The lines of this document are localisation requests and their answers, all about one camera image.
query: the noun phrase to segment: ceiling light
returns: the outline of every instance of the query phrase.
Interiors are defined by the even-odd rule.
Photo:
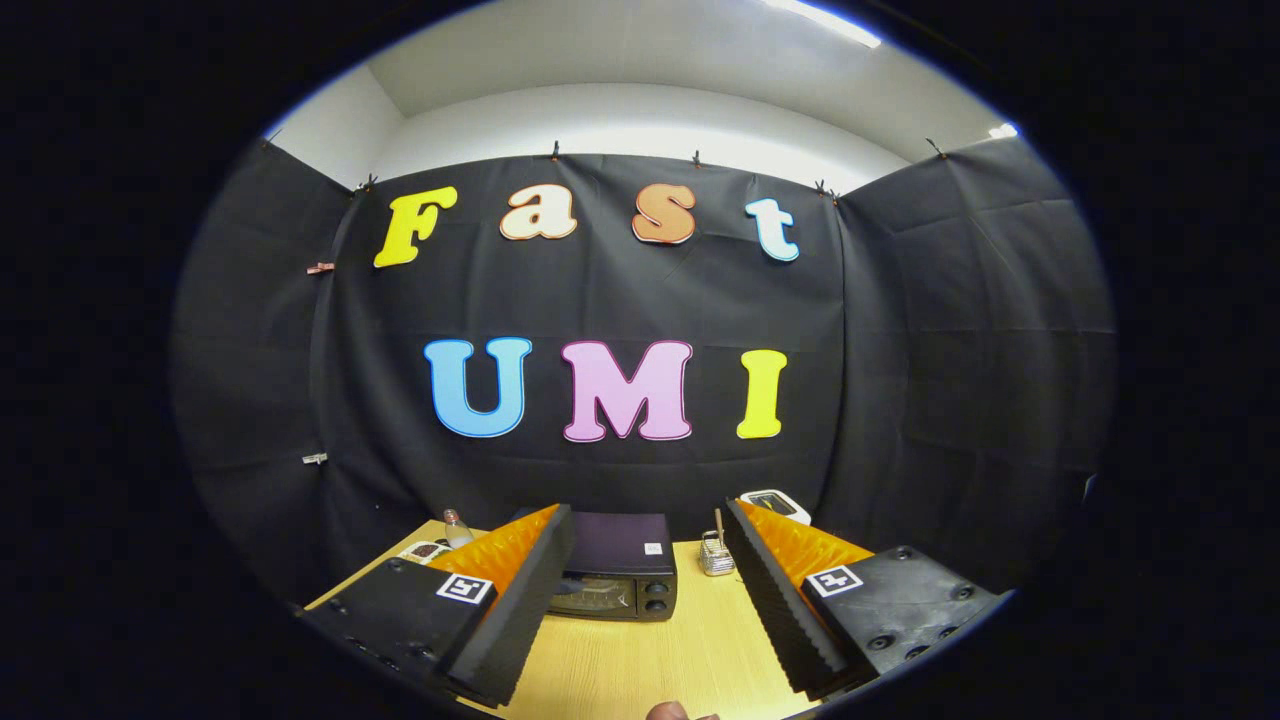
[[[1009,123],[1005,123],[998,128],[991,128],[989,131],[987,131],[987,135],[989,135],[996,140],[1000,140],[1001,137],[1014,137],[1018,135],[1018,128],[1015,128]]]
[[[879,45],[879,38],[874,35],[867,32],[865,29],[855,26],[849,20],[844,20],[832,15],[826,10],[819,10],[818,8],[810,8],[804,3],[797,3],[796,0],[764,0],[767,5],[774,8],[781,8],[783,10],[790,10],[797,15],[809,18],[810,20],[844,35],[850,40],[856,40],[868,47],[876,47]]]

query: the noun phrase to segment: yellow letter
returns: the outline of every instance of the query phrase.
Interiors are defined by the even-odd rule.
[[[777,350],[751,350],[742,354],[746,368],[746,416],[737,424],[737,437],[773,437],[782,432],[778,421],[778,374],[787,356]]]
[[[387,228],[381,252],[374,256],[374,266],[411,263],[417,258],[417,249],[412,245],[413,233],[417,233],[419,242],[431,237],[440,208],[448,210],[457,201],[458,191],[452,186],[392,200],[392,224]]]
[[[558,184],[535,184],[517,190],[507,204],[515,210],[502,218],[498,228],[507,240],[529,240],[535,236],[564,237],[573,232],[573,193]]]

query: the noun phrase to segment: ceiling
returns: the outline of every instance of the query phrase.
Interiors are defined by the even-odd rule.
[[[888,42],[854,42],[762,0],[499,0],[370,60],[404,117],[570,83],[673,85],[777,105],[908,161],[1006,122]]]

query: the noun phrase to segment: black backdrop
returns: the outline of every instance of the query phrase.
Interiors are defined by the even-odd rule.
[[[684,243],[631,232],[654,182],[696,196]],[[507,197],[541,183],[572,191],[577,228],[503,238]],[[390,201],[445,186],[458,201],[415,241],[417,258],[375,268]],[[795,261],[760,247],[744,205],[762,197],[791,213]],[[335,270],[305,274],[317,260]],[[550,502],[666,512],[675,538],[692,539],[719,498],[760,488],[852,542],[916,544],[1000,592],[1079,506],[1111,402],[1093,241],[1020,141],[927,160],[838,202],[741,170],[599,155],[467,163],[348,197],[255,147],[186,278],[174,388],[197,483],[264,582],[302,602],[449,506],[477,527]],[[483,348],[507,336],[534,345],[520,425],[449,430],[424,346],[476,348],[466,387],[483,410],[498,404]],[[692,434],[562,437],[573,388],[561,348],[581,340],[605,342],[628,375],[652,342],[690,343]],[[787,356],[782,432],[742,439],[740,356],[756,348]],[[317,452],[328,461],[302,462]]]

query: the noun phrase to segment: wire basket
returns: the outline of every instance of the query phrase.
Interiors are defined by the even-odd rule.
[[[733,556],[724,547],[718,530],[703,533],[703,544],[698,550],[698,561],[708,575],[727,575],[733,571]]]

